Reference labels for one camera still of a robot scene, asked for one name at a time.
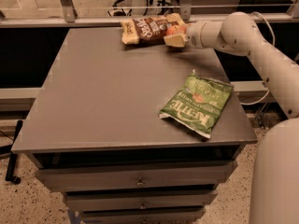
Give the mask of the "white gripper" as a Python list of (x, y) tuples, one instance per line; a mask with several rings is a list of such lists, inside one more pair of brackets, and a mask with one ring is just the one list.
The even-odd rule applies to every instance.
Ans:
[(188, 44), (193, 48), (203, 49), (201, 34), (205, 25), (203, 21), (191, 23), (187, 28), (186, 35), (167, 35), (164, 37), (164, 43), (169, 47), (184, 48), (188, 40)]

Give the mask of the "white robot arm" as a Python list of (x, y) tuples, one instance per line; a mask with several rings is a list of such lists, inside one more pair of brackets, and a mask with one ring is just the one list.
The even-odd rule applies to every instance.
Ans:
[(257, 150), (249, 224), (299, 224), (299, 65), (266, 41), (243, 12), (223, 21), (170, 28), (164, 42), (248, 57), (287, 116), (266, 133)]

